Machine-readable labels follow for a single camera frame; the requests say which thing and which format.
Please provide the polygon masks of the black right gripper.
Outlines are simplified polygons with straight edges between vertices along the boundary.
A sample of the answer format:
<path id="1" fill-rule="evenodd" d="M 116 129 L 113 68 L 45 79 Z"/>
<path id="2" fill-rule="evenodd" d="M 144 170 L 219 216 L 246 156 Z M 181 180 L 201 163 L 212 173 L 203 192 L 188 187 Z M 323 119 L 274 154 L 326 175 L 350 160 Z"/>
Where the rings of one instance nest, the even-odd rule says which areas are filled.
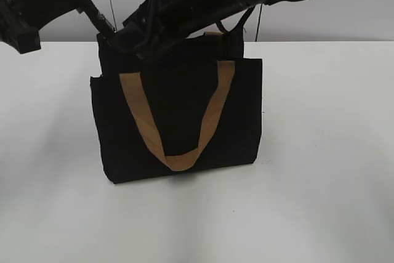
<path id="1" fill-rule="evenodd" d="M 192 33 L 268 0 L 146 0 L 110 44 L 151 60 Z"/>

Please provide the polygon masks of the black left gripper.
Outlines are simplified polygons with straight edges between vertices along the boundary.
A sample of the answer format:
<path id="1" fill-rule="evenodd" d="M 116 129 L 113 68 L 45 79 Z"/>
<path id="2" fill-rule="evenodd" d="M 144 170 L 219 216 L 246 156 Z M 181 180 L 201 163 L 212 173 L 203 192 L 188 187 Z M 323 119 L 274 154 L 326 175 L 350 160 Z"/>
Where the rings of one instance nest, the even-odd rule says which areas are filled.
<path id="1" fill-rule="evenodd" d="M 1 0 L 1 42 L 19 54 L 38 51 L 41 48 L 39 31 L 72 10 L 84 12 L 107 40 L 115 35 L 114 26 L 92 0 Z"/>

